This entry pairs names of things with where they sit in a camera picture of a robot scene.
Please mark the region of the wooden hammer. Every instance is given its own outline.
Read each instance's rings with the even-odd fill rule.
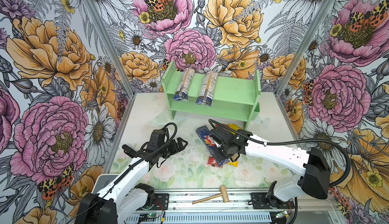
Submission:
[[[230,202],[230,199],[228,198],[226,186],[221,185],[221,186],[220,186],[220,192],[221,192],[221,194],[212,195],[212,196],[207,197],[207,198],[203,198],[203,199],[199,199],[199,200],[193,201],[193,202],[192,202],[192,205],[194,205],[194,204],[196,204],[196,203],[200,203],[200,202],[206,201],[206,200],[209,200],[209,199],[213,199],[213,198],[216,198],[216,197],[220,197],[220,196],[223,197],[223,202],[224,202],[224,203]]]

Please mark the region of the flower center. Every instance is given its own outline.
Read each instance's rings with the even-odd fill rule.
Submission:
[[[103,137],[103,124],[97,123],[95,129],[93,130],[93,139],[95,142],[100,142],[100,139]]]
[[[55,139],[57,142],[50,147],[51,150],[55,151],[56,153],[59,150],[63,150],[64,153],[67,153],[73,143],[72,135],[69,132],[65,131],[61,134],[57,134],[55,136]]]
[[[328,89],[324,92],[324,99],[321,101],[321,103],[324,104],[324,107],[326,109],[333,109],[337,104],[337,102],[335,101],[336,98],[336,94],[331,94]]]
[[[174,2],[168,1],[167,4],[164,4],[163,10],[155,11],[153,7],[148,8],[149,18],[153,22],[162,21],[164,19],[174,20],[177,15],[177,7]]]
[[[319,133],[316,135],[316,138],[318,139],[323,139],[323,140],[330,140],[328,135],[324,134],[324,133]],[[324,143],[324,142],[319,142],[318,145],[323,149],[323,150],[331,150],[332,149],[332,145],[328,144],[328,143]]]
[[[370,183],[372,184],[378,184],[380,182],[379,178],[376,176],[376,174],[372,174],[369,176]]]
[[[196,55],[192,54],[191,52],[188,52],[188,54],[182,53],[181,56],[187,65],[194,64],[196,62]]]
[[[312,51],[316,47],[317,47],[317,42],[316,41],[312,41],[311,44],[309,44],[308,49]]]
[[[83,185],[80,190],[80,197],[84,197],[89,192],[89,186]]]
[[[264,54],[260,57],[260,61],[263,62],[263,61],[267,61],[269,59],[269,55],[267,54]]]
[[[139,37],[134,37],[133,38],[133,42],[134,42],[134,44],[139,45],[140,44],[140,38]]]
[[[357,49],[365,44],[367,44],[372,38],[373,31],[375,27],[370,25],[362,25],[357,32],[352,32],[350,30],[351,23],[347,22],[341,32],[339,32],[339,39],[344,40],[345,42],[350,43],[354,49]]]

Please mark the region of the green wooden shelf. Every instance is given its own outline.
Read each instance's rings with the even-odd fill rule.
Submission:
[[[177,111],[189,112],[243,121],[244,129],[246,129],[247,122],[258,115],[260,111],[258,101],[261,95],[259,71],[256,71],[254,80],[219,76],[211,107],[196,105],[196,99],[205,77],[199,73],[193,76],[188,90],[188,101],[173,101],[182,73],[182,71],[176,71],[175,63],[172,61],[161,81],[172,118]]]

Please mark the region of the orange flower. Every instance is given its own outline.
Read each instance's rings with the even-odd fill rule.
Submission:
[[[75,217],[78,209],[79,203],[82,198],[89,192],[92,192],[93,187],[95,186],[97,177],[103,173],[102,166],[92,166],[87,168],[80,176],[80,179],[73,184],[71,187],[71,193],[74,195],[68,199],[68,203],[74,205],[75,207],[69,213],[71,217]]]
[[[297,101],[297,99],[295,99],[294,101],[290,99],[285,104],[285,110],[288,113],[289,119],[292,122],[294,130],[297,134],[300,133],[301,128],[303,128],[304,124],[303,102]]]
[[[149,79],[157,78],[161,75],[158,64],[143,53],[124,53],[119,59],[130,81],[135,78],[146,82]],[[118,71],[116,71],[115,76],[118,81],[121,81]]]
[[[56,224],[56,215],[57,211],[51,210],[50,207],[46,207],[45,211],[40,207],[34,207],[14,224]]]
[[[255,72],[255,62],[258,57],[259,50],[250,52],[248,49],[243,49],[232,46],[228,49],[222,49],[217,58],[229,62],[225,71],[232,71],[231,75],[234,78],[247,79]]]
[[[91,57],[80,37],[67,28],[67,38],[62,61],[58,61],[57,30],[53,21],[43,24],[36,18],[22,17],[22,22],[13,20],[15,28],[24,36],[7,39],[7,52],[15,61],[22,78],[42,78],[41,86],[47,86],[54,77],[64,79],[75,91],[84,79],[92,75]]]
[[[337,187],[346,197],[360,203],[372,199],[370,209],[382,212],[389,206],[389,145],[373,130],[358,128],[351,132],[348,144],[351,171]],[[330,176],[331,181],[343,175],[338,170]]]
[[[87,109],[101,109],[104,104],[108,107],[111,116],[115,118],[117,107],[115,87],[112,81],[108,79],[109,77],[108,72],[100,65],[93,75],[93,79],[89,78],[84,81],[80,91],[81,105]]]
[[[262,71],[263,79],[275,81],[278,78],[282,78],[286,69],[288,69],[289,64],[292,62],[293,56],[294,53],[291,53],[287,56],[281,55],[279,57],[275,57],[274,60],[271,60],[271,66],[265,67]],[[303,85],[303,81],[305,81],[306,65],[307,60],[303,58],[289,80],[289,85],[295,90],[299,89],[299,87]]]

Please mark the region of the plastic bag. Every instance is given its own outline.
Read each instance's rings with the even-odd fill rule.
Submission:
[[[177,90],[173,97],[174,101],[188,100],[188,90],[189,90],[189,86],[191,85],[192,78],[195,72],[196,72],[196,68],[193,66],[189,66],[184,69],[180,84],[177,87]]]

